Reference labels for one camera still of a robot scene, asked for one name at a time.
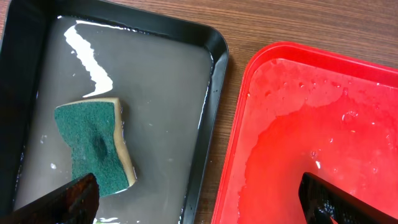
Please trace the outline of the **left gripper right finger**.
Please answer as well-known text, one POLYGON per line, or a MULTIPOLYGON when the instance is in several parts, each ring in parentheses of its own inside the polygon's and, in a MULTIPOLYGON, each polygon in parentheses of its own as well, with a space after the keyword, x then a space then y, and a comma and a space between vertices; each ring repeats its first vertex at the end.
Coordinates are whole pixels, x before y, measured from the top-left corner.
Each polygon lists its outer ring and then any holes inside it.
POLYGON ((302 176, 298 197, 308 224, 397 223, 396 218, 309 172, 302 176))

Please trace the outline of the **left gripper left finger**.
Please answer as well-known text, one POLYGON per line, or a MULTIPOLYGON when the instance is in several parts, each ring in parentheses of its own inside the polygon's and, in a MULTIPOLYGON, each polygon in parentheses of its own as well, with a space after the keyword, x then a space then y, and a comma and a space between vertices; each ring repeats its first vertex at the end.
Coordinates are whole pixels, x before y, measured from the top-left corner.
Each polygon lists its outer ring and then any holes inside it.
POLYGON ((100 191, 92 173, 81 176, 1 218, 1 223, 93 223, 100 191))

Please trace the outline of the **green yellow sponge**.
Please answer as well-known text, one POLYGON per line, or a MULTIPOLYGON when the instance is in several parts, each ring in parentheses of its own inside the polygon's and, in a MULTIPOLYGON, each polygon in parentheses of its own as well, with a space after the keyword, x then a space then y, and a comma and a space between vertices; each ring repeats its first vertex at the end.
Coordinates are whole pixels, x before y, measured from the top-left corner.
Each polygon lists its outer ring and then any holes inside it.
POLYGON ((72 177, 92 173, 99 196, 125 191, 137 177, 125 140, 119 98, 94 98, 55 108, 58 131, 71 149, 72 177))

